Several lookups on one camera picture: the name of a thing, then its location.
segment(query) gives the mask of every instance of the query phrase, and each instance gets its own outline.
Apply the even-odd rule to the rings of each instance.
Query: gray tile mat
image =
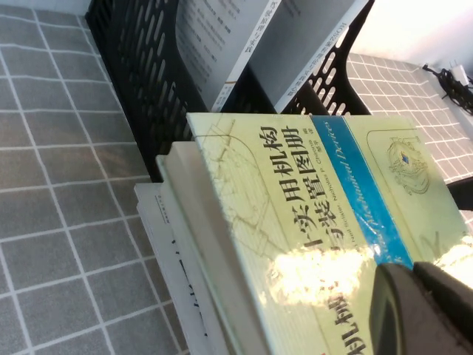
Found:
[[[349,55],[347,73],[373,115],[413,119],[446,183],[473,176],[473,143],[429,73],[413,64],[355,53]],[[461,213],[473,231],[472,214]]]
[[[0,5],[0,354],[185,354],[91,40],[83,18]]]

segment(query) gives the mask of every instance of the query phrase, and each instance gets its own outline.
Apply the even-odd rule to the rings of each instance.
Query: black cable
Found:
[[[446,93],[444,97],[448,96],[453,103],[467,111],[470,115],[473,115],[473,92],[469,90],[468,85],[462,85],[459,81],[455,80],[450,70],[442,69],[440,72],[435,72],[427,64],[422,69],[431,72],[437,77],[440,86]]]

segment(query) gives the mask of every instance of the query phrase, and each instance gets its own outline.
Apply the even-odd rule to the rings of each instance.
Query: stack of books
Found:
[[[467,228],[408,119],[192,113],[136,186],[192,354],[374,354],[375,268]]]

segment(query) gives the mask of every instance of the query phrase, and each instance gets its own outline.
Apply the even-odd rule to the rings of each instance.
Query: blue stripe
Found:
[[[401,263],[411,268],[406,246],[345,120],[313,116],[312,122],[377,264]]]

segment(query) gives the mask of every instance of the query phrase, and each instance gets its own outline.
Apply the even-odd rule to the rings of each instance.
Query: white wall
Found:
[[[91,0],[0,0],[0,4],[85,15]]]
[[[473,74],[473,0],[376,0],[352,51]]]

